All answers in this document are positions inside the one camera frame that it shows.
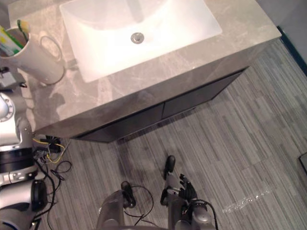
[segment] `white sink basin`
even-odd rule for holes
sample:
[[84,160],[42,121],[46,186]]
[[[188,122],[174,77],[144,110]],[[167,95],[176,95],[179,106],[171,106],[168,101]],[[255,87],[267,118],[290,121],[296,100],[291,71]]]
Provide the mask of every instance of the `white sink basin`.
[[85,82],[222,32],[204,0],[73,0],[60,10]]

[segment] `vanity cabinet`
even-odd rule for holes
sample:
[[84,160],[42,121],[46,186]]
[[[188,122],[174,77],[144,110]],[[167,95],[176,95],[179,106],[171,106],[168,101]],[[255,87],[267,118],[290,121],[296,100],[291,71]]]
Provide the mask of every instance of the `vanity cabinet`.
[[158,105],[129,115],[118,121],[104,125],[98,129],[92,130],[75,138],[99,142],[111,142],[120,139],[133,132],[156,124],[171,116],[192,109],[201,103],[212,100],[232,81],[234,81],[244,70],[245,69],[236,71],[223,78],[176,96],[175,98],[169,99]]

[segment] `wire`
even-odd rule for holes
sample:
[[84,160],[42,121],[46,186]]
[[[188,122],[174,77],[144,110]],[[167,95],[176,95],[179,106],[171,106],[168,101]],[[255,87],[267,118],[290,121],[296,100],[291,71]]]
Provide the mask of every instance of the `wire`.
[[[43,214],[46,214],[47,213],[47,224],[49,226],[49,228],[52,230],[52,227],[51,227],[51,224],[50,224],[50,221],[49,221],[49,214],[50,214],[50,211],[51,209],[55,206],[56,202],[55,202],[55,194],[56,194],[56,191],[57,189],[60,187],[60,184],[61,184],[61,181],[64,181],[65,178],[63,178],[60,173],[67,173],[69,170],[71,170],[72,168],[72,163],[70,161],[62,161],[61,163],[59,163],[56,168],[54,170],[50,170],[51,173],[53,173],[53,175],[55,175],[58,179],[59,179],[59,183],[57,185],[57,187],[55,187],[55,183],[54,183],[54,180],[51,178],[51,176],[43,169],[43,167],[39,164],[39,162],[34,159],[34,161],[36,162],[36,164],[38,165],[39,169],[45,174],[45,177],[48,178],[50,181],[51,181],[51,184],[52,184],[52,192],[50,194],[47,194],[47,195],[51,195],[52,194],[52,199],[51,199],[51,202],[48,201],[48,203],[50,204],[49,208],[46,210],[46,211],[43,211],[42,213],[40,214],[37,214],[35,217],[34,217],[34,221],[37,221],[36,218],[40,217],[41,215]],[[68,163],[68,168],[65,169],[65,170],[59,170],[60,168],[60,165],[64,164],[64,163]]]
[[38,165],[39,169],[43,172],[43,174],[45,174],[45,176],[51,181],[51,185],[52,185],[52,199],[51,199],[51,204],[49,206],[49,208],[46,210],[46,211],[43,211],[41,212],[40,214],[37,214],[34,219],[40,217],[41,215],[49,212],[52,207],[54,206],[54,198],[55,198],[55,195],[56,195],[56,187],[55,187],[55,184],[54,184],[54,180],[51,178],[51,176],[49,176],[48,173],[45,172],[45,170],[43,169],[43,167],[40,165],[40,163],[38,163],[38,161],[36,159],[34,159],[34,161],[36,162],[36,164]]
[[153,197],[153,194],[152,194],[145,186],[142,186],[142,185],[133,185],[133,186],[131,186],[131,188],[142,188],[142,189],[145,189],[145,190],[148,192],[148,194],[149,194],[149,196],[150,196],[150,198],[151,198],[151,200],[152,200],[152,205],[151,205],[151,207],[150,207],[150,210],[149,210],[146,214],[141,214],[141,215],[137,216],[137,215],[129,214],[129,213],[127,213],[126,211],[124,211],[124,213],[125,213],[126,215],[130,216],[130,217],[139,218],[139,219],[135,222],[135,224],[134,224],[135,226],[136,226],[140,221],[143,221],[143,222],[147,222],[147,223],[153,224],[153,225],[155,225],[156,227],[159,228],[158,225],[156,225],[156,224],[154,224],[154,223],[152,223],[152,222],[150,222],[150,221],[148,221],[148,220],[144,220],[144,218],[145,218],[146,216],[148,216],[148,215],[151,213],[151,211],[153,210],[153,208],[154,208],[154,199],[153,199],[154,197]]
[[194,200],[193,202],[197,202],[197,201],[201,201],[201,202],[203,202],[205,205],[208,205],[208,206],[211,208],[211,210],[212,210],[212,212],[213,212],[213,216],[214,216],[215,229],[216,229],[216,230],[219,230],[219,227],[218,227],[218,225],[217,225],[216,213],[215,213],[215,210],[214,210],[214,208],[213,208],[213,205],[210,204],[208,201],[201,200],[201,199]]
[[128,216],[130,216],[130,217],[138,217],[138,218],[141,218],[141,217],[142,217],[142,218],[145,218],[146,216],[149,215],[149,213],[151,213],[151,211],[152,211],[153,208],[154,208],[154,199],[153,199],[154,197],[153,197],[152,193],[151,193],[146,187],[144,187],[144,186],[142,186],[142,185],[133,185],[133,186],[131,186],[131,188],[142,188],[142,189],[145,189],[145,190],[148,192],[148,194],[150,195],[150,198],[151,198],[151,200],[152,200],[152,206],[151,206],[150,210],[149,210],[146,214],[142,214],[142,215],[139,215],[139,216],[129,214],[129,213],[127,213],[126,211],[124,211],[124,212],[125,212],[126,215],[128,215]]
[[[69,165],[68,168],[65,169],[65,170],[59,171],[60,165],[62,165],[62,164],[64,164],[64,163],[67,163],[67,164]],[[61,173],[67,173],[67,172],[69,172],[69,171],[71,170],[71,168],[72,168],[72,163],[71,163],[70,161],[61,161],[61,162],[56,166],[56,168],[55,168],[54,170],[53,170],[53,169],[50,170],[50,172],[59,180],[58,185],[57,185],[57,187],[55,188],[55,192],[56,192],[57,189],[60,187],[61,182],[62,182],[62,181],[65,181],[65,178],[64,178],[63,176],[61,176],[60,174],[61,174]]]
[[48,149],[48,154],[46,155],[46,157],[47,157],[47,159],[48,159],[51,163],[53,163],[53,164],[56,164],[56,163],[58,163],[58,162],[61,160],[62,156],[64,155],[64,152],[66,151],[66,149],[68,148],[68,146],[69,146],[70,143],[71,143],[71,140],[69,140],[69,142],[68,142],[68,144],[67,144],[66,147],[63,146],[63,145],[61,145],[61,144],[58,144],[58,143],[54,144],[54,145],[57,145],[57,146],[61,147],[61,148],[63,149],[63,151],[62,151],[62,153],[60,154],[60,156],[59,156],[57,159],[53,160],[53,159],[50,157],[50,155],[51,155],[51,152],[50,152],[50,149],[49,149],[50,143],[40,141],[40,140],[38,140],[38,139],[36,139],[36,138],[32,138],[32,140],[35,141],[36,143],[39,143],[39,144],[48,145],[48,147],[47,147],[47,149]]
[[161,228],[160,226],[158,226],[158,225],[156,225],[155,223],[152,223],[152,222],[150,222],[150,221],[148,221],[148,220],[141,219],[141,221],[146,222],[146,223],[150,223],[150,224],[152,224],[152,225],[155,225],[157,228]]

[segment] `white cup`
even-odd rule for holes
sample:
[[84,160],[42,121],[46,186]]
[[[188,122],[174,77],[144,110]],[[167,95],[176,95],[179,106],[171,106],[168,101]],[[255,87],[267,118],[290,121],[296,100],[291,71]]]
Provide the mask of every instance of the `white cup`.
[[[0,53],[1,64],[13,65],[29,73],[37,80],[45,84],[54,84],[64,75],[64,67],[60,63],[62,60],[62,51],[57,41],[49,36],[46,31],[39,34],[39,44],[32,38],[31,33],[26,33],[28,42],[18,28],[7,30],[13,35],[24,47],[21,51],[13,56],[7,56]],[[59,55],[52,55],[45,47],[42,46],[43,39],[52,41],[59,50]]]

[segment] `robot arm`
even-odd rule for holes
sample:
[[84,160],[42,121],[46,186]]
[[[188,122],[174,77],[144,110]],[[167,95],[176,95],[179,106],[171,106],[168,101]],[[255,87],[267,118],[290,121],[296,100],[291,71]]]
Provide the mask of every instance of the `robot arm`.
[[0,229],[28,230],[47,205],[44,181],[35,180],[32,131],[25,101],[14,89],[24,80],[8,68],[0,70]]

